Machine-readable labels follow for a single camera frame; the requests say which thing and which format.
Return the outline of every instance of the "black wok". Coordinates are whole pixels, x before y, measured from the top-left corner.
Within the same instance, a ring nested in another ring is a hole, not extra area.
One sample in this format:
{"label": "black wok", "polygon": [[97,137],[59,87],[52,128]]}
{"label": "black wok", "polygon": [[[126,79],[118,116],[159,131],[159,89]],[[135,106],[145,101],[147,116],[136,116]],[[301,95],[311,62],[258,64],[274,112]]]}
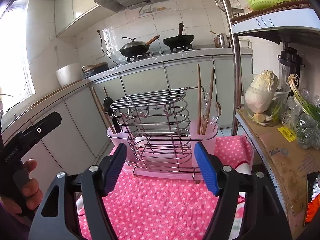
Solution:
{"label": "black wok", "polygon": [[163,43],[170,48],[179,48],[188,46],[193,39],[194,35],[182,35],[183,23],[179,24],[179,34],[176,37],[171,37],[163,40]]}
{"label": "black wok", "polygon": [[147,43],[145,43],[143,41],[135,41],[136,38],[131,39],[131,38],[127,38],[127,37],[122,37],[122,39],[131,39],[132,42],[129,42],[126,45],[124,45],[122,47],[122,49],[120,50],[120,53],[125,57],[133,57],[133,56],[137,56],[137,55],[141,55],[143,53],[146,53],[146,52],[148,52],[148,50],[150,48],[150,44],[152,42],[154,42],[155,40],[157,40],[159,37],[160,37],[160,35],[155,36]]}

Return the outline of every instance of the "dish drying rack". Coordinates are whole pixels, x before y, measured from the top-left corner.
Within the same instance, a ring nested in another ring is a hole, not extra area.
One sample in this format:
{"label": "dish drying rack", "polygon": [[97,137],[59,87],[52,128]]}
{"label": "dish drying rack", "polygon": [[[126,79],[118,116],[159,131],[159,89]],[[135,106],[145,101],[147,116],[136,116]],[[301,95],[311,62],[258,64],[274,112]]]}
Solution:
{"label": "dish drying rack", "polygon": [[218,127],[214,125],[214,131],[205,135],[196,134],[198,121],[190,121],[184,99],[185,90],[193,88],[198,87],[134,94],[112,103],[122,132],[107,133],[115,145],[123,142],[128,146],[123,167],[126,173],[202,180],[194,145],[210,142],[213,154]]}

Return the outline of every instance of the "pink utensil holder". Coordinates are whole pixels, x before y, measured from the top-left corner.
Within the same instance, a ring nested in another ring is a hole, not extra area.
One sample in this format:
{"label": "pink utensil holder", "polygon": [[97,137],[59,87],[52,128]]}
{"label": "pink utensil holder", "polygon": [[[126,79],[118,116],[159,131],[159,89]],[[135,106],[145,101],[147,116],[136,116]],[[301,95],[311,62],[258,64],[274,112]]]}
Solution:
{"label": "pink utensil holder", "polygon": [[120,133],[113,134],[110,127],[107,129],[107,136],[111,139],[115,147],[119,145],[119,143],[124,143],[127,146],[127,161],[129,162],[137,162],[137,159],[135,158],[135,155],[133,154],[133,151],[129,145],[128,137],[129,133],[121,131]]}
{"label": "pink utensil holder", "polygon": [[190,122],[190,138],[191,138],[191,152],[192,152],[192,166],[198,168],[199,165],[195,158],[195,145],[197,142],[202,142],[207,152],[214,155],[214,149],[216,147],[216,135],[218,133],[218,124],[214,127],[214,124],[208,124],[206,134],[197,134],[198,120]]}

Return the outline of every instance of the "stainless steel kettle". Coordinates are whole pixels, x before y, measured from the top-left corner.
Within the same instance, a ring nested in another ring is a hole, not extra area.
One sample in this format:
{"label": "stainless steel kettle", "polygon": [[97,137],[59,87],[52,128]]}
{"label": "stainless steel kettle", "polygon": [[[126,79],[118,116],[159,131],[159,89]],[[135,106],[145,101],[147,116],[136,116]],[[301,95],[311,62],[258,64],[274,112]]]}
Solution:
{"label": "stainless steel kettle", "polygon": [[217,34],[217,37],[214,38],[214,44],[217,48],[228,48],[229,41],[227,35],[224,33]]}

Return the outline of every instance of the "human hand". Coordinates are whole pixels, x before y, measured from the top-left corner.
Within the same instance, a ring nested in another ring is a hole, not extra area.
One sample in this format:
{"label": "human hand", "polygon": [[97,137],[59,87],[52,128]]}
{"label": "human hand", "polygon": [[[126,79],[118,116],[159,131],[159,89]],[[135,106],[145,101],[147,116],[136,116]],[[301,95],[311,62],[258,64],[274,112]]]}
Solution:
{"label": "human hand", "polygon": [[[27,160],[23,166],[27,168],[28,172],[30,173],[37,167],[37,162],[35,159]],[[24,196],[28,197],[27,199],[27,207],[30,210],[34,210],[41,202],[43,198],[43,193],[39,189],[39,183],[35,178],[30,179],[30,181],[23,186],[22,193]],[[7,198],[6,196],[0,196],[0,201],[2,202],[2,206],[17,220],[23,223],[21,217],[17,216],[22,212],[20,206],[15,203],[14,200]]]}

